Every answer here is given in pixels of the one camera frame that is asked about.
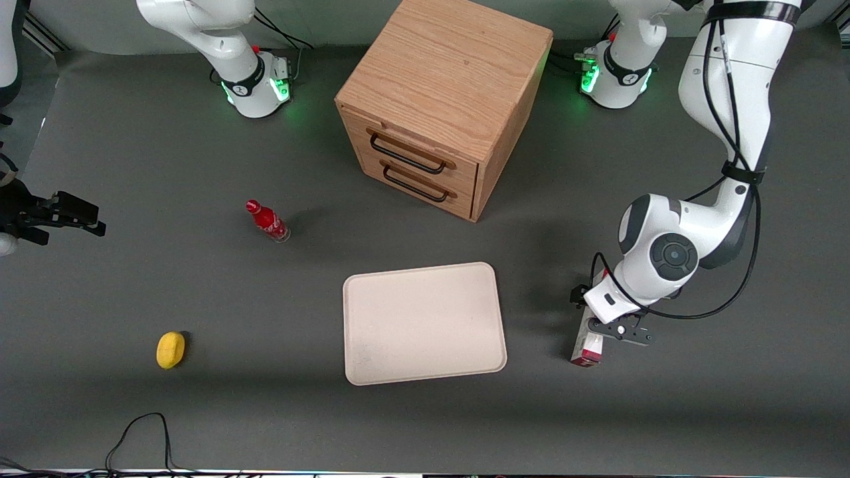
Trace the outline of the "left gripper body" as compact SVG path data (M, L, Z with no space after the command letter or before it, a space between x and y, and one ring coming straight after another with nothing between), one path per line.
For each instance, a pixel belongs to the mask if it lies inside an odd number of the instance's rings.
M571 291L571 303L583 307L587 317L598 319L601 323L614 320L640 310L639 293L626 281L625 275L614 275L617 285L610 274L596 274L589 284L579 284Z

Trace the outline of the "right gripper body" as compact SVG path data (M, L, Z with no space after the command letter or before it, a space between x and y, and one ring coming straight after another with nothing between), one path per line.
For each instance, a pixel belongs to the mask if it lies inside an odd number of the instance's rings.
M38 197L30 193L23 181L15 177L3 177L1 188L1 243L3 247L18 247L19 240L46 246L50 234L36 226L27 226L29 216L42 217L54 200L50 197Z

